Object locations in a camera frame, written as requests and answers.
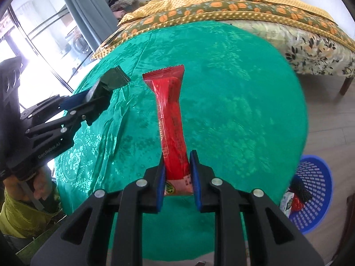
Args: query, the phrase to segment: black item in basket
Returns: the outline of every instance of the black item in basket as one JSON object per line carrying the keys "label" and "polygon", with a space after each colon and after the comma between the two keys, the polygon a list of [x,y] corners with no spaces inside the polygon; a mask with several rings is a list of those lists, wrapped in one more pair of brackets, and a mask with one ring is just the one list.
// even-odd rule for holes
{"label": "black item in basket", "polygon": [[303,181],[297,175],[294,175],[290,184],[291,192],[295,193],[299,200],[305,204],[312,199],[312,194],[304,186]]}

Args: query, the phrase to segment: wooden bed leg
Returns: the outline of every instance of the wooden bed leg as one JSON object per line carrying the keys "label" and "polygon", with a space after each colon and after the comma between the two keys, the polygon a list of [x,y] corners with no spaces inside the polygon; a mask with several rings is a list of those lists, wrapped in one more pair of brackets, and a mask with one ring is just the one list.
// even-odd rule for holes
{"label": "wooden bed leg", "polygon": [[349,89],[350,87],[350,84],[352,83],[354,77],[351,77],[351,78],[345,78],[345,81],[344,81],[344,84],[341,86],[341,89],[339,91],[339,93],[341,95],[345,95],[345,93],[347,92],[347,90]]}

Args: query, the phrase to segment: laundry basket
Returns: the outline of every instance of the laundry basket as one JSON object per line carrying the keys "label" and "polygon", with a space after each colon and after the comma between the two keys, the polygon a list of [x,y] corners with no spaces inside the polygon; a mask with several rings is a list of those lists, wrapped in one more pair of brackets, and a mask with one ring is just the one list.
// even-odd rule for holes
{"label": "laundry basket", "polygon": [[301,157],[296,175],[313,198],[301,211],[291,213],[290,220],[306,234],[316,228],[327,214],[333,195],[333,180],[327,163],[314,155]]}

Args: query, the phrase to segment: yellow sleeve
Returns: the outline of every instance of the yellow sleeve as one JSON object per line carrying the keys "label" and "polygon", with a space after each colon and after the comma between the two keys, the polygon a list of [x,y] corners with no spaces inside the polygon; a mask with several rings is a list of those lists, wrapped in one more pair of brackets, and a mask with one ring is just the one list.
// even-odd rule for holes
{"label": "yellow sleeve", "polygon": [[0,213],[0,230],[4,235],[17,238],[32,238],[41,235],[52,217],[61,210],[57,188],[53,189],[55,213],[39,211],[25,203],[11,198],[5,191],[5,202]]}

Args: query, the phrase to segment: blue curtain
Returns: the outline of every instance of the blue curtain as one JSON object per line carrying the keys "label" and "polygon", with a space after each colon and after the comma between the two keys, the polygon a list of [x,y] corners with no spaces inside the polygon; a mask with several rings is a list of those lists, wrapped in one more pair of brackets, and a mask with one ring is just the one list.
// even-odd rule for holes
{"label": "blue curtain", "polygon": [[117,19],[108,0],[64,0],[84,38],[95,51],[117,30]]}

